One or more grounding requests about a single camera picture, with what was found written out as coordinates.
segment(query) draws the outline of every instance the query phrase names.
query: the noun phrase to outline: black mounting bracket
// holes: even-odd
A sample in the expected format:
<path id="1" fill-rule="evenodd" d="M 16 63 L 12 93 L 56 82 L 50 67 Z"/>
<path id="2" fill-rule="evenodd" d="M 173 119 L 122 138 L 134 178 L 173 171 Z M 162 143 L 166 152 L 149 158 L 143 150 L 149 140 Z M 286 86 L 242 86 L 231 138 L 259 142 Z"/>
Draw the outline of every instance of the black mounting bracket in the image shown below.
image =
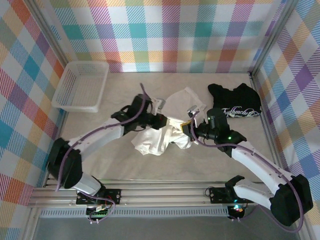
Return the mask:
<path id="1" fill-rule="evenodd" d="M 234 197 L 230 198 L 225 187 L 210 187 L 209 197 L 211 204 L 246 204 L 252 201 L 245 198 Z"/>
<path id="2" fill-rule="evenodd" d="M 245 216 L 245 210 L 243 211 L 237 211 L 234 207 L 228 206 L 228 213 L 230 216 L 228 216 L 229 219 L 234 219 L 234 218 L 243 218 Z"/>
<path id="3" fill-rule="evenodd" d="M 76 205 L 103 205 L 106 204 L 105 200 L 94 199 L 88 197 L 81 192 L 76 193 Z M 99 194 L 100 198 L 111 199 L 115 202 L 116 205 L 120 204 L 121 199 L 121 189 L 104 189 L 102 194 Z"/>

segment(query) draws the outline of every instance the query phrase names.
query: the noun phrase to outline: white table surface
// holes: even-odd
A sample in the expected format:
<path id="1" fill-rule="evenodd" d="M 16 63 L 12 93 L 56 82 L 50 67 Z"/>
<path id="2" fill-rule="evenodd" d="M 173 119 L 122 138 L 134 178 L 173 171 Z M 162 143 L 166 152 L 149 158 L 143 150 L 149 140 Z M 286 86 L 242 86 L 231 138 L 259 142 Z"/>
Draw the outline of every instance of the white table surface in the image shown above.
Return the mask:
<path id="1" fill-rule="evenodd" d="M 111 114 L 131 104 L 135 95 L 142 92 L 139 83 L 144 84 L 148 95 L 163 99 L 190 87 L 207 105 L 205 112 L 213 106 L 213 97 L 207 89 L 209 84 L 229 89 L 241 83 L 251 86 L 246 73 L 109 73 L 99 112 L 70 112 L 62 137 L 68 140 L 93 130 Z M 260 153 L 271 159 L 260 117 L 228 118 L 228 123 L 231 129 L 240 132 Z M 82 163 L 83 171 L 99 179 L 225 182 L 242 175 L 251 181 L 259 181 L 245 166 L 225 153 L 196 144 L 184 150 L 169 144 L 161 156 L 142 155 L 131 143 L 136 134 L 130 132 L 98 149 Z"/>

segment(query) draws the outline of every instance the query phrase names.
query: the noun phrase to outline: plaid wall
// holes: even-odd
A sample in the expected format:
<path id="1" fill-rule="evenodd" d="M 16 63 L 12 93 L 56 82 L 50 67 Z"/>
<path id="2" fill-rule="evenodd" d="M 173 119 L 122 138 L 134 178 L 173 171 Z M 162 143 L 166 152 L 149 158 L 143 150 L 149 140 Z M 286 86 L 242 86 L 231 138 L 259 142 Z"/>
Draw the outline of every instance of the plaid wall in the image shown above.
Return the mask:
<path id="1" fill-rule="evenodd" d="M 281 160 L 309 180 L 320 239 L 320 0 L 300 0 L 258 74 Z"/>
<path id="2" fill-rule="evenodd" d="M 63 68 L 22 0 L 0 0 L 0 239 L 15 240 L 62 121 Z"/>
<path id="3" fill-rule="evenodd" d="M 286 0 L 37 2 L 70 60 L 107 61 L 112 72 L 227 73 L 252 68 Z"/>

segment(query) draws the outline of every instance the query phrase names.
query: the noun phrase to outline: purple cable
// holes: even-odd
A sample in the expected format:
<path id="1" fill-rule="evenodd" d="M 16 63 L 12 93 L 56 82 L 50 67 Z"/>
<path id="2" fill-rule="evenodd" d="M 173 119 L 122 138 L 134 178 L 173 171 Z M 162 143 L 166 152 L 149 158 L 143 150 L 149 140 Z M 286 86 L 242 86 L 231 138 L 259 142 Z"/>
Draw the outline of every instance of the purple cable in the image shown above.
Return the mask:
<path id="1" fill-rule="evenodd" d="M 241 146 L 241 145 L 237 145 L 237 144 L 233 144 L 233 143 L 223 143 L 223 144 L 216 144 L 216 145 L 208 145 L 205 144 L 203 142 L 201 142 L 196 134 L 195 134 L 195 130 L 194 130 L 194 122 L 195 122 L 195 117 L 196 115 L 199 113 L 199 111 L 197 111 L 191 119 L 191 134 L 193 136 L 193 138 L 195 139 L 196 142 L 198 142 L 200 145 L 205 146 L 205 147 L 209 147 L 209 148 L 220 148 L 220 147 L 236 147 L 236 148 L 240 148 L 242 150 L 245 150 L 246 152 L 250 153 L 251 155 L 256 156 L 258 159 L 260 159 L 263 163 L 265 163 L 268 167 L 270 167 L 271 169 L 273 169 L 281 178 L 283 178 L 285 180 L 285 182 L 289 185 L 289 187 L 292 189 L 293 194 L 296 198 L 296 201 L 298 203 L 298 207 L 299 207 L 299 213 L 300 213 L 300 222 L 299 225 L 296 229 L 289 229 L 285 226 L 283 226 L 278 220 L 276 220 L 273 216 L 270 216 L 268 214 L 268 216 L 284 231 L 288 232 L 288 233 L 292 233 L 292 234 L 296 234 L 297 232 L 299 232 L 304 224 L 304 211 L 303 211 L 303 207 L 302 207 L 302 203 L 300 200 L 300 197 L 295 189 L 295 187 L 292 185 L 292 183 L 288 180 L 288 178 L 286 178 L 284 175 L 282 175 L 282 173 L 276 168 L 274 167 L 270 162 L 268 162 L 267 160 L 265 160 L 262 156 L 260 156 L 259 154 L 256 154 L 254 151 L 252 151 L 251 149 L 245 147 L 245 146 Z"/>
<path id="2" fill-rule="evenodd" d="M 110 210 L 110 212 L 108 212 L 108 214 L 106 216 L 104 216 L 103 218 L 101 218 L 100 220 L 97 221 L 97 223 L 100 223 L 101 221 L 105 220 L 106 218 L 108 218 L 114 211 L 116 208 L 116 203 L 115 201 L 113 201 L 112 199 L 109 198 L 104 198 L 104 197 L 99 197 L 99 196 L 91 196 L 83 191 L 80 191 L 80 193 L 82 193 L 83 195 L 92 198 L 92 199 L 98 199 L 98 200 L 104 200 L 104 201 L 108 201 L 110 203 L 112 203 L 112 209 Z M 93 220 L 91 219 L 92 213 L 89 214 L 89 220 L 92 223 Z"/>
<path id="3" fill-rule="evenodd" d="M 130 118 L 128 120 L 125 120 L 125 121 L 122 121 L 122 122 L 118 122 L 118 123 L 115 123 L 115 124 L 110 124 L 108 126 L 98 127 L 97 129 L 95 129 L 95 130 L 87 133 L 86 135 L 84 135 L 82 138 L 80 138 L 78 141 L 76 141 L 71 147 L 69 147 L 69 149 L 66 151 L 65 155 L 63 156 L 61 164 L 60 164 L 59 173 L 58 173 L 58 182 L 56 184 L 56 189 L 55 189 L 56 192 L 61 187 L 62 174 L 63 174 L 64 167 L 65 167 L 65 164 L 66 164 L 66 160 L 67 160 L 68 155 L 69 155 L 69 153 L 71 152 L 72 149 L 74 149 L 78 144 L 80 144 L 86 138 L 90 137 L 92 134 L 95 134 L 95 133 L 97 133 L 97 132 L 99 132 L 101 130 L 105 130 L 105 129 L 108 129 L 108 128 L 112 128 L 112 127 L 116 127 L 116 126 L 119 126 L 119 125 L 130 123 L 133 120 L 135 120 L 137 117 L 139 117 L 139 115 L 142 113 L 142 111 L 143 111 L 143 109 L 145 107 L 147 96 L 148 96 L 146 91 L 145 91 L 144 85 L 142 83 L 140 83 L 140 86 L 141 86 L 142 92 L 143 92 L 143 99 L 142 99 L 141 107 L 140 107 L 139 111 L 136 113 L 136 115 L 134 115 L 132 118 Z"/>

